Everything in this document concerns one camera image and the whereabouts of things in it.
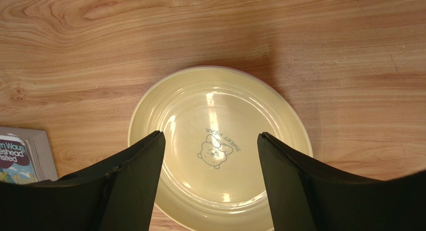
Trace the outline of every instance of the black object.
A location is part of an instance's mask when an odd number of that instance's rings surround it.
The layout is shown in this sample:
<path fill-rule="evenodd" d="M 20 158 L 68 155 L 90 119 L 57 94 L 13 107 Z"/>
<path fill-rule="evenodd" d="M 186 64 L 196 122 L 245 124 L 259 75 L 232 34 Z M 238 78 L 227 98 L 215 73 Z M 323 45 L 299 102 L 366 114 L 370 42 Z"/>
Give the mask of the black object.
<path fill-rule="evenodd" d="M 257 145 L 275 231 L 426 231 L 426 170 L 381 181 L 331 167 L 266 132 Z"/>
<path fill-rule="evenodd" d="M 155 131 L 57 181 L 0 182 L 0 230 L 149 230 L 165 144 Z"/>

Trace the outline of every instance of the wooden table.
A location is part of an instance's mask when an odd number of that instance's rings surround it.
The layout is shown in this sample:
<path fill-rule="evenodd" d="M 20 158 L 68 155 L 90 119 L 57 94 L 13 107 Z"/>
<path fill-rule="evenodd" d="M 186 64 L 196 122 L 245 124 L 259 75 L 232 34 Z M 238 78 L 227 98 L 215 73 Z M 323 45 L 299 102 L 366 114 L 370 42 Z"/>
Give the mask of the wooden table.
<path fill-rule="evenodd" d="M 391 179 L 426 168 L 426 0 L 0 0 L 0 125 L 47 130 L 59 176 L 127 146 L 152 84 L 252 74 L 314 156 Z M 153 231 L 186 230 L 154 209 Z"/>

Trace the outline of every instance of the bear illustration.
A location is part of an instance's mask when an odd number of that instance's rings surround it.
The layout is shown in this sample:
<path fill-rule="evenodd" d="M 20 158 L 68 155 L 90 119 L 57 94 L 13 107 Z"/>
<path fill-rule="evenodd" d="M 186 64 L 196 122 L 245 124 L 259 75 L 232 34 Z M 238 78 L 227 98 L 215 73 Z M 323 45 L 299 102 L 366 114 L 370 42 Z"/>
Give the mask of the bear illustration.
<path fill-rule="evenodd" d="M 233 151 L 234 148 L 209 134 L 205 138 L 205 142 L 201 145 L 198 158 L 202 159 L 206 164 L 213 166 L 215 169 L 219 169 L 221 163 L 225 162 L 227 156 L 232 154 Z"/>

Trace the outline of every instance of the wooden surface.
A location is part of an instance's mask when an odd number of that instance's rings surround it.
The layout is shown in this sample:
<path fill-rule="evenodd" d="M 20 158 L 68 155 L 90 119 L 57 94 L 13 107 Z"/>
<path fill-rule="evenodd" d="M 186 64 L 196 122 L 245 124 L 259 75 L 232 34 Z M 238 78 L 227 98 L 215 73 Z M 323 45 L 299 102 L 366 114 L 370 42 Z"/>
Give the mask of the wooden surface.
<path fill-rule="evenodd" d="M 314 156 L 391 179 L 426 168 L 426 0 L 0 0 L 0 125 L 47 130 L 59 176 L 127 146 L 152 84 L 250 73 Z M 186 230 L 155 209 L 151 230 Z"/>

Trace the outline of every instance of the yellow plate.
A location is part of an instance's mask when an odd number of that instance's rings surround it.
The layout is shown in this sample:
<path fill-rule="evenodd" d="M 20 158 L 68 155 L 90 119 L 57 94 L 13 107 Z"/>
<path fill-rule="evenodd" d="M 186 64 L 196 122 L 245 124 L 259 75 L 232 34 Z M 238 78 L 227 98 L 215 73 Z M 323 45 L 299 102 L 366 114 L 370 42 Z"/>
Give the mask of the yellow plate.
<path fill-rule="evenodd" d="M 131 117 L 128 145 L 155 130 L 166 138 L 155 205 L 194 231 L 273 229 L 259 133 L 312 156 L 289 103 L 266 83 L 226 67 L 187 68 L 151 87 Z"/>

